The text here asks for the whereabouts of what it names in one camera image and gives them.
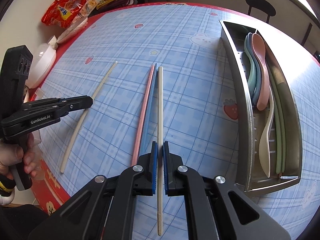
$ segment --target black pants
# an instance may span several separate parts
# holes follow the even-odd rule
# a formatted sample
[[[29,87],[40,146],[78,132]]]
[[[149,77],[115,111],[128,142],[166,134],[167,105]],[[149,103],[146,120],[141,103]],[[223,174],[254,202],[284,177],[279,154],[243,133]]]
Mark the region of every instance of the black pants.
[[[27,240],[31,231],[47,217],[45,212],[33,205],[14,208],[0,206],[0,239]]]

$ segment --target plastic container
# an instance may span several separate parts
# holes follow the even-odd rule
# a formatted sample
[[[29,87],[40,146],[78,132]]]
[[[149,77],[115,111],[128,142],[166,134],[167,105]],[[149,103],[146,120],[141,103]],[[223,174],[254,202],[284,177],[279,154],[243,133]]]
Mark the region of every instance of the plastic container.
[[[50,71],[56,59],[56,51],[49,44],[43,43],[38,47],[26,80],[28,88],[36,88]]]

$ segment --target human hand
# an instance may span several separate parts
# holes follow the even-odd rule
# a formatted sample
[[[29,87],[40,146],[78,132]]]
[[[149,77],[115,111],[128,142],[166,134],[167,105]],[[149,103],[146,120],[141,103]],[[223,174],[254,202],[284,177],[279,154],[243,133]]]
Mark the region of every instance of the human hand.
[[[41,158],[41,150],[38,145],[34,145],[34,136],[32,133],[28,135],[27,152],[23,154],[23,150],[19,145],[0,143],[0,174],[5,175],[8,179],[13,179],[9,166],[15,165],[21,160],[24,163],[24,171],[31,177],[37,176],[38,165]]]

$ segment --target red plastic bag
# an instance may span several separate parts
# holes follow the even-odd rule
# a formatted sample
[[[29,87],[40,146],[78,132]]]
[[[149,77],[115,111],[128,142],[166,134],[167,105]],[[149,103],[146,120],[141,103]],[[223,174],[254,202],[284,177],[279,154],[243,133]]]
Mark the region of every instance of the red plastic bag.
[[[55,0],[47,9],[41,21],[46,25],[67,28],[78,14],[86,0]]]

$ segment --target screw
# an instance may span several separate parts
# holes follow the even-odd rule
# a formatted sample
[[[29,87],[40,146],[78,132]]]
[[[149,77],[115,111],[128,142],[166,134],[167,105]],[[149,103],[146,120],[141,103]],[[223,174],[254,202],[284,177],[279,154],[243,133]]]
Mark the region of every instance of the screw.
[[[141,165],[134,165],[132,169],[136,172],[142,171],[143,167]]]
[[[180,171],[180,172],[186,172],[187,170],[188,170],[187,166],[181,165],[178,167],[178,171]]]
[[[97,177],[94,178],[94,181],[97,183],[102,183],[104,182],[104,177],[102,175],[98,175]]]
[[[223,176],[216,177],[216,182],[219,184],[223,184],[226,182],[226,179]]]

